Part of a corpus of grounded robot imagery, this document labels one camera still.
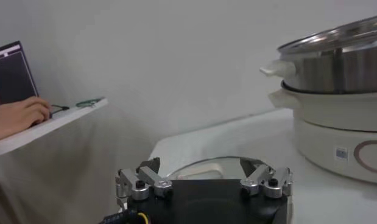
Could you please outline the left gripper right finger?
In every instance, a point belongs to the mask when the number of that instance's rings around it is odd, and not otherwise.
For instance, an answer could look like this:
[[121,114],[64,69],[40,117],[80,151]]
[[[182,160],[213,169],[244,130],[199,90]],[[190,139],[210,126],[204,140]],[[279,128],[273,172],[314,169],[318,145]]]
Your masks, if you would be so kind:
[[250,198],[264,194],[267,198],[290,197],[293,191],[292,172],[288,167],[274,169],[258,159],[241,158],[245,178],[240,180],[241,194]]

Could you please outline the person's bare hand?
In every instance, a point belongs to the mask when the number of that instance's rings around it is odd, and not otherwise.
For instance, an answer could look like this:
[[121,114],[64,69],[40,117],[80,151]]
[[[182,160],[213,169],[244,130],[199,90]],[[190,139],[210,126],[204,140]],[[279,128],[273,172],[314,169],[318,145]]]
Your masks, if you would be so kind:
[[50,104],[39,97],[0,105],[0,140],[50,118]]

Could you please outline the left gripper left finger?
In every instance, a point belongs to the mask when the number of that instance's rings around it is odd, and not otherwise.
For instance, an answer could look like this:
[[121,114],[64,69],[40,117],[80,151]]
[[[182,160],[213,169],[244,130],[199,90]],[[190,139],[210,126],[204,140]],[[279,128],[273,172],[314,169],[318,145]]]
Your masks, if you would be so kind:
[[171,180],[159,176],[160,166],[160,158],[155,157],[141,162],[135,170],[119,169],[116,175],[116,198],[144,201],[153,190],[154,196],[170,199],[173,196],[173,184]]

